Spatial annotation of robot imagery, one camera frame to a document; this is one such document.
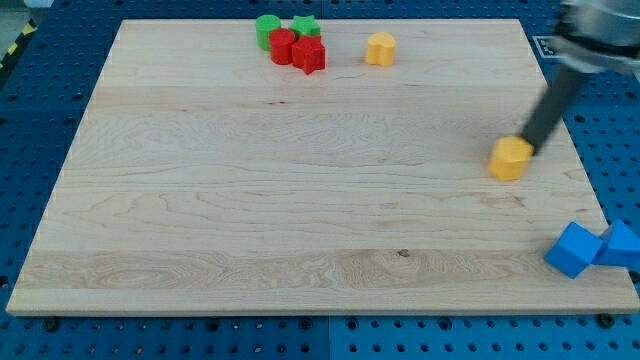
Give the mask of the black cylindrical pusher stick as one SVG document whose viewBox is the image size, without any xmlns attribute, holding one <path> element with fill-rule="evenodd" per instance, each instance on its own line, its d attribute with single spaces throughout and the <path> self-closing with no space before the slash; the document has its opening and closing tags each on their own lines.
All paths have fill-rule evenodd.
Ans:
<svg viewBox="0 0 640 360">
<path fill-rule="evenodd" d="M 549 140 L 566 110 L 573 104 L 590 75 L 561 64 L 520 130 L 520 137 L 537 155 Z"/>
</svg>

